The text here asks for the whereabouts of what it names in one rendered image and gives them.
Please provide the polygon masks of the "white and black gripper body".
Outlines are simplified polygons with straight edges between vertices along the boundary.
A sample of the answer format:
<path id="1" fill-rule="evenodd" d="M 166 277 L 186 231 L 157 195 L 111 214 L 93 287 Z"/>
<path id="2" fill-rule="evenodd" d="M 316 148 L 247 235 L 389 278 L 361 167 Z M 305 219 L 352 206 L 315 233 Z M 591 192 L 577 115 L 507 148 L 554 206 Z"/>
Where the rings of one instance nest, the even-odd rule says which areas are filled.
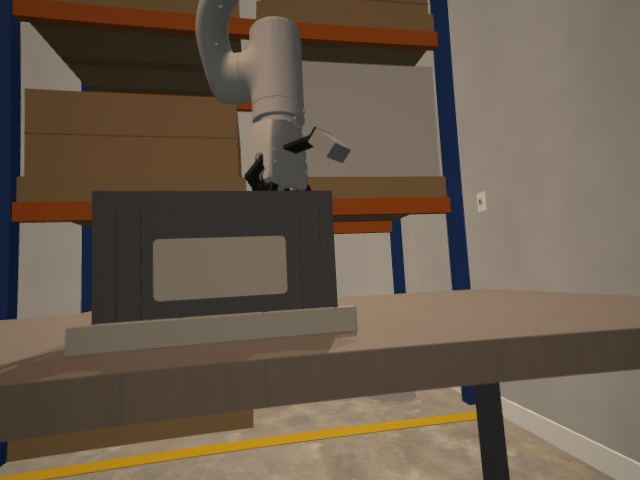
<path id="1" fill-rule="evenodd" d="M 277 191 L 286 188 L 304 191 L 308 186 L 306 151 L 293 153 L 283 149 L 283 145 L 303 138 L 302 124 L 289 117 L 269 117 L 252 126 L 249 143 L 248 170 L 263 154 L 265 183 L 278 184 Z M 267 173 L 268 172 L 268 173 Z M 270 179 L 269 179 L 269 178 Z M 284 186 L 281 186 L 284 185 Z"/>

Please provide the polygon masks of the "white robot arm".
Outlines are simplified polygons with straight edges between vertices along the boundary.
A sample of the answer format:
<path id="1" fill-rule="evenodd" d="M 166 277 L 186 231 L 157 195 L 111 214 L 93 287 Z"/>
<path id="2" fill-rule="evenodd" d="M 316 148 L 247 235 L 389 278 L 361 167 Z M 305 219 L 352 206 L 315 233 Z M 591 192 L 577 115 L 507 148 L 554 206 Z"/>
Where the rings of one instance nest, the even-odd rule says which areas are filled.
<path id="1" fill-rule="evenodd" d="M 289 117 L 305 123 L 301 35 L 282 17 L 265 17 L 249 31 L 249 47 L 233 53 L 228 35 L 232 11 L 239 0 L 200 0 L 196 39 L 203 68 L 215 98 L 223 104 L 252 102 L 252 122 Z M 309 144 L 310 143 L 310 144 Z M 351 149 L 314 126 L 310 135 L 283 145 L 293 153 L 315 147 L 343 163 Z"/>

